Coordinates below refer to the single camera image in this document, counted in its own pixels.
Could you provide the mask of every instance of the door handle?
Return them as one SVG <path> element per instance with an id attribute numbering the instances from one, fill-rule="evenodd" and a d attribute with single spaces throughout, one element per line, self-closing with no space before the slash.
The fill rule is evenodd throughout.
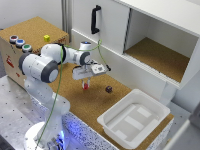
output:
<path id="1" fill-rule="evenodd" d="M 100 30 L 96 28 L 96 12 L 101 10 L 101 7 L 96 5 L 96 8 L 92 10 L 92 21 L 91 21 L 91 31 L 92 34 L 98 33 Z"/>

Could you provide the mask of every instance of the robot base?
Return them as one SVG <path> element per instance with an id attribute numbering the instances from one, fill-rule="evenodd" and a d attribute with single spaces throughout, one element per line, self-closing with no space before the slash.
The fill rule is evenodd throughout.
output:
<path id="1" fill-rule="evenodd" d="M 37 142 L 35 142 L 34 137 L 37 135 L 39 130 L 42 128 L 44 125 L 44 122 L 37 123 L 33 125 L 25 134 L 24 137 L 24 150 L 35 150 L 37 146 Z M 49 150 L 48 147 L 46 148 L 40 148 L 39 146 L 37 147 L 37 150 Z"/>

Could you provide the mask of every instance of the blue lid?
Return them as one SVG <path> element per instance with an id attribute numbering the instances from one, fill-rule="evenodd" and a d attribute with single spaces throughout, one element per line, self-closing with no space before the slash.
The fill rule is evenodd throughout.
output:
<path id="1" fill-rule="evenodd" d="M 24 40 L 17 40 L 18 43 L 24 43 Z"/>

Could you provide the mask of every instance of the cabinet door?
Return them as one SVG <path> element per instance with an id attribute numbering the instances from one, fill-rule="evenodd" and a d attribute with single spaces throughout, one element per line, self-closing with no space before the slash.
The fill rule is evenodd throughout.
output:
<path id="1" fill-rule="evenodd" d="M 91 33 L 92 10 L 99 5 L 96 13 L 96 28 L 100 32 Z M 74 0 L 73 29 L 94 41 L 102 39 L 102 45 L 122 54 L 129 18 L 129 8 L 113 0 Z"/>

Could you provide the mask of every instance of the brown box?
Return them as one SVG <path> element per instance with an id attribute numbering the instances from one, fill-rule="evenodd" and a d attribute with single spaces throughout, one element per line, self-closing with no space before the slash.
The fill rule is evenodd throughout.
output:
<path id="1" fill-rule="evenodd" d="M 22 87 L 24 87 L 26 77 L 18 68 L 18 61 L 23 52 L 22 49 L 16 48 L 16 45 L 10 44 L 9 38 L 12 35 L 17 35 L 19 39 L 25 40 L 26 44 L 30 44 L 33 49 L 32 53 L 35 54 L 39 54 L 41 48 L 49 43 L 69 43 L 69 35 L 66 32 L 40 17 L 0 31 L 0 50 L 6 73 Z M 49 42 L 44 41 L 44 35 L 50 36 Z"/>

